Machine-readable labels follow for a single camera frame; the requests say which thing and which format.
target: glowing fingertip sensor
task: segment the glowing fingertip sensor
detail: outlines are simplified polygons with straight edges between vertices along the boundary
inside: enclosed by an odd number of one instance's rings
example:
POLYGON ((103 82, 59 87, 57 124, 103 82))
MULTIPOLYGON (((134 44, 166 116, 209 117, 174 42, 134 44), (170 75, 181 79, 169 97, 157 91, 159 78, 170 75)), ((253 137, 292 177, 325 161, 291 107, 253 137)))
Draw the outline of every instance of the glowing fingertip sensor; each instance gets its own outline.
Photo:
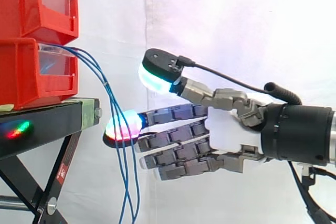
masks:
POLYGON ((120 113, 111 118, 106 126, 103 140, 109 147, 115 148, 116 144, 118 147, 122 147, 123 142, 125 147, 130 146, 131 139, 135 143, 139 137, 143 126, 142 118, 134 110, 127 110, 123 112, 123 115, 129 129, 120 113))
POLYGON ((159 94, 169 93, 172 86, 170 82, 149 73, 143 65, 139 67, 139 78, 146 88, 159 94))

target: red plastic drawer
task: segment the red plastic drawer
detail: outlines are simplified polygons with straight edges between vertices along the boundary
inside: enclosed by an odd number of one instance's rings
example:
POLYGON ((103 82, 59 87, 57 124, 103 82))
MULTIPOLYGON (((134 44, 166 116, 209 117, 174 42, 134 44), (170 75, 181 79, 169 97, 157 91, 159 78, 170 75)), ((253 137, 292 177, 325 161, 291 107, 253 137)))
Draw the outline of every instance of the red plastic drawer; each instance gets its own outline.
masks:
POLYGON ((78 38, 78 0, 0 0, 0 39, 65 45, 78 38))
POLYGON ((34 39, 0 40, 0 110, 52 105, 77 94, 77 58, 34 39))

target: colorful light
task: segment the colorful light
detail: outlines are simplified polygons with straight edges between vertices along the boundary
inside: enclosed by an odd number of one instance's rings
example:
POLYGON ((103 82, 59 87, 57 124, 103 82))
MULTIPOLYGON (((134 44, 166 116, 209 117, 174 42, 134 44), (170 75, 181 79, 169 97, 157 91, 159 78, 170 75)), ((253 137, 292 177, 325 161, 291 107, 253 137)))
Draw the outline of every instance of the colorful light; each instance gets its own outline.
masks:
POLYGON ((159 94, 169 93, 169 90, 172 86, 170 82, 160 79, 159 77, 149 73, 142 64, 139 67, 139 77, 142 84, 145 85, 146 88, 155 91, 159 94))
POLYGON ((140 131, 142 129, 142 120, 139 117, 139 115, 134 110, 127 110, 123 114, 129 125, 130 131, 131 131, 131 137, 130 137, 129 131, 127 129, 127 126, 126 126, 126 123, 123 117, 121 116, 121 114, 119 114, 121 130, 119 128, 118 117, 117 115, 115 115, 114 123, 116 124, 115 132, 117 135, 115 135, 114 133, 113 118, 111 118, 105 130, 105 134, 109 138, 117 140, 117 141, 122 141, 122 140, 125 141, 125 140, 130 140, 131 138, 137 138, 139 136, 140 131))
POLYGON ((7 137, 9 139, 17 138, 17 137, 21 136, 24 132, 26 132, 29 129, 30 126, 31 126, 30 122, 28 122, 28 121, 23 122, 20 125, 18 125, 16 127, 16 129, 10 131, 7 134, 7 137))

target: metal bolt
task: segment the metal bolt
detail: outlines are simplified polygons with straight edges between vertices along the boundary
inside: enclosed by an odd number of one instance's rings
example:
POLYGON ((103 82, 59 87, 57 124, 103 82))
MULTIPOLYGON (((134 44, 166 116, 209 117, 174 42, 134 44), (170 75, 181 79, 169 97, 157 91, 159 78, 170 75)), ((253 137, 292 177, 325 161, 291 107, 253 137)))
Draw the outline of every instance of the metal bolt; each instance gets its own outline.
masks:
POLYGON ((95 117, 96 118, 101 118, 103 116, 103 110, 101 108, 96 108, 95 109, 95 117))
POLYGON ((51 198, 47 204, 47 213, 53 215, 57 210, 57 199, 55 197, 51 198))

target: label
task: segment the label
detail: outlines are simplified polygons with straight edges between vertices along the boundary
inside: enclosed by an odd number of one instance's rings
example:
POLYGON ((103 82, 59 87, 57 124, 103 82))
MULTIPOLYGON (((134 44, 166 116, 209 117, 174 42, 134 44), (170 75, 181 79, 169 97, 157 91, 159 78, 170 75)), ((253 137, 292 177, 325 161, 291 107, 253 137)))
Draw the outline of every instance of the label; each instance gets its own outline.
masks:
POLYGON ((59 170, 58 170, 56 179, 61 185, 63 185, 63 183, 65 181, 65 178, 66 178, 67 173, 68 173, 68 169, 69 169, 69 167, 66 166, 64 163, 62 163, 59 170))

